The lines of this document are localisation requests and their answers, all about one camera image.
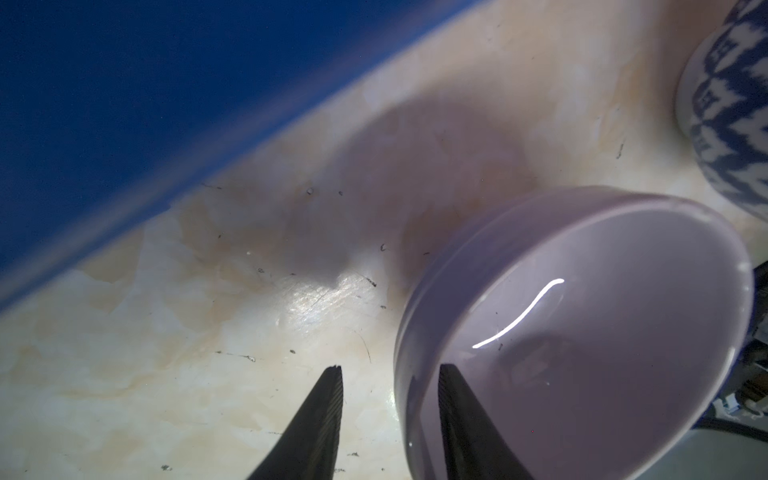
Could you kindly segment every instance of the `countertop surface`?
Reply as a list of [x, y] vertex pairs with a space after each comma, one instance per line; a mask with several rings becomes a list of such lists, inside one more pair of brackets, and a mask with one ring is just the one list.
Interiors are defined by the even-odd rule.
[[0, 478], [245, 478], [341, 365], [336, 478], [409, 478], [392, 349], [453, 231], [533, 190], [700, 201], [674, 91], [727, 0], [480, 5], [0, 319]]

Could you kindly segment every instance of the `black cable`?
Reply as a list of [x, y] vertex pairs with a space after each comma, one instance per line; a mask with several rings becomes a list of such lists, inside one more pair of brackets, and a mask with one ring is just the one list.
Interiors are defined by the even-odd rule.
[[731, 422], [730, 420], [701, 418], [696, 422], [692, 429], [716, 430], [718, 432], [733, 433], [749, 439], [768, 443], [768, 432], [756, 429], [748, 425]]

